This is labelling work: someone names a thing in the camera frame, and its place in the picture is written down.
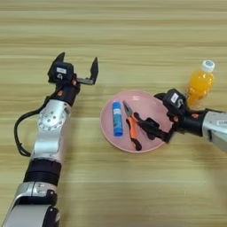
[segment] pink plate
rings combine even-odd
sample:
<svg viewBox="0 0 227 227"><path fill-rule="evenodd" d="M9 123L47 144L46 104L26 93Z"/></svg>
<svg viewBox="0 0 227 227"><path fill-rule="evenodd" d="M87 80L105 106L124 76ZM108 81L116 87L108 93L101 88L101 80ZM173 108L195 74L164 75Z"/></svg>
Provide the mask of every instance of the pink plate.
<svg viewBox="0 0 227 227"><path fill-rule="evenodd" d="M127 115L122 100L125 100L134 112L138 112L143 120L147 117L151 117L160 124L162 130L169 131L171 128L171 122L167 117L167 109L157 98L139 90L124 91L116 94L112 99L110 99L101 112L100 125L106 139L112 145L129 153L146 153L161 146L163 142L160 139L155 138L154 140L150 140L137 125L137 138L142 145L142 150L139 152L135 150L129 138L129 126L126 123ZM122 137L114 136L112 113L112 103L114 101L121 102L123 124Z"/></svg>

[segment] silver robot arm segment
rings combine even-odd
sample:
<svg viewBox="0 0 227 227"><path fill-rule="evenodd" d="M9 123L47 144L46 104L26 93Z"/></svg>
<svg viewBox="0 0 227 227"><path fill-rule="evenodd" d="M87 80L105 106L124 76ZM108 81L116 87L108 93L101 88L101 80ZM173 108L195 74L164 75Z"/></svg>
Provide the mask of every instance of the silver robot arm segment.
<svg viewBox="0 0 227 227"><path fill-rule="evenodd" d="M227 113L207 112L202 131L203 137L227 153Z"/></svg>
<svg viewBox="0 0 227 227"><path fill-rule="evenodd" d="M30 164L3 227L58 226L59 211L53 206L57 202L70 113L68 103L54 99L39 113L38 135Z"/></svg>

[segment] black cable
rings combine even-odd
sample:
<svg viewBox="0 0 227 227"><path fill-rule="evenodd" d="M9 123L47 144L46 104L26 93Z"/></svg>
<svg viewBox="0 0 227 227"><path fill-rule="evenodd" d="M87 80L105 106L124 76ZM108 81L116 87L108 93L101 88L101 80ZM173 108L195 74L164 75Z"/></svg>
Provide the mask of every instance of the black cable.
<svg viewBox="0 0 227 227"><path fill-rule="evenodd" d="M19 117L19 119L16 121L15 125L14 125L14 138L15 138L15 142L16 142L16 146L18 148L19 153L22 156L26 156L26 157L30 157L31 153L28 152L23 146L22 143L19 140L18 137L18 126L19 124L24 121L26 118L31 117L33 115L39 114L47 105L47 103L50 101L51 98L53 98L57 93L59 93L59 91L62 90L62 86L59 87L57 90L55 90L49 97L47 97L44 101L44 103L36 110L28 112L28 113L24 113L23 115L21 115Z"/></svg>

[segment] robotic arm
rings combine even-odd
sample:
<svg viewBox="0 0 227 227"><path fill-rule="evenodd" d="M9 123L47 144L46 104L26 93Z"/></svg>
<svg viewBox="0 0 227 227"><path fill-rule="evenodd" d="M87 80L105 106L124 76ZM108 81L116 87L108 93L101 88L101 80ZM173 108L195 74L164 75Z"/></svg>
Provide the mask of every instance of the robotic arm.
<svg viewBox="0 0 227 227"><path fill-rule="evenodd" d="M74 73L74 66L64 62L64 57L65 53L59 54L48 72L49 82L56 84L55 92L39 109L23 114L15 124L14 136L19 152L30 156L30 162L3 227L59 226L59 210L54 206L71 108L81 84L95 84L98 76L97 58L91 66L90 78L81 79ZM22 147L17 129L21 121L34 114L39 114L38 134L34 149L29 153Z"/></svg>
<svg viewBox="0 0 227 227"><path fill-rule="evenodd" d="M168 109L167 116L173 124L170 131L165 132L159 129L159 124L143 121L134 115L139 126L146 131L147 135L153 135L168 143L175 132L188 132L198 137L205 137L227 152L227 113L211 109L190 110L185 96L175 89L169 90L167 93L159 93L155 97Z"/></svg>

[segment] orange bottle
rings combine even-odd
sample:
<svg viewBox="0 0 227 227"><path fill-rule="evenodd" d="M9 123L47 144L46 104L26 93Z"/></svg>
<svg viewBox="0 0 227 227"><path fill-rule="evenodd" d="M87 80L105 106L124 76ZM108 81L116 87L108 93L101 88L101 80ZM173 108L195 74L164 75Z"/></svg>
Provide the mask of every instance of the orange bottle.
<svg viewBox="0 0 227 227"><path fill-rule="evenodd" d="M192 73L189 81L187 104L190 108L204 98L210 91L214 83L212 72L215 69L215 63L211 60L204 60L201 69Z"/></svg>

